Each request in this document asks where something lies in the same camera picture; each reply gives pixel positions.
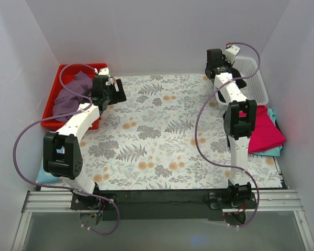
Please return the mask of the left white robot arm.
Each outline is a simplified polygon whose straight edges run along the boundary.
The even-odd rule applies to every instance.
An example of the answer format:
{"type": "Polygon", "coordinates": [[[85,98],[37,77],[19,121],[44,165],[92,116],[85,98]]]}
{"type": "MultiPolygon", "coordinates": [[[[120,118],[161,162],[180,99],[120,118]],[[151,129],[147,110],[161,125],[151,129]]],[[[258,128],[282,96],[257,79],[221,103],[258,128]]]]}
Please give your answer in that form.
{"type": "Polygon", "coordinates": [[[43,169],[46,173],[65,181],[78,201],[89,209],[96,209],[101,203],[98,185],[83,171],[80,141],[94,121],[109,105],[126,101],[121,79],[112,80],[105,74],[95,75],[92,80],[91,105],[82,100],[78,109],[67,123],[55,132],[48,132],[43,138],[43,169]]]}

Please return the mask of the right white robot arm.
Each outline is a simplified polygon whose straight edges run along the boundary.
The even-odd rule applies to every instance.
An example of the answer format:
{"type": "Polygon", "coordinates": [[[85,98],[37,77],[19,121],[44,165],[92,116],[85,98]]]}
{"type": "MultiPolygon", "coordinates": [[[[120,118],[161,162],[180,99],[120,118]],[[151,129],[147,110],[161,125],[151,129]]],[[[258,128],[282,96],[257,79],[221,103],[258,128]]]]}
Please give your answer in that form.
{"type": "Polygon", "coordinates": [[[219,90],[227,104],[223,127],[231,151],[231,168],[228,186],[209,195],[210,206],[221,209],[224,206],[238,208],[251,200],[252,187],[248,168],[248,150],[252,132],[255,129],[257,103],[248,99],[240,90],[245,86],[241,74],[233,68],[240,48],[231,46],[207,50],[205,74],[219,90]]]}

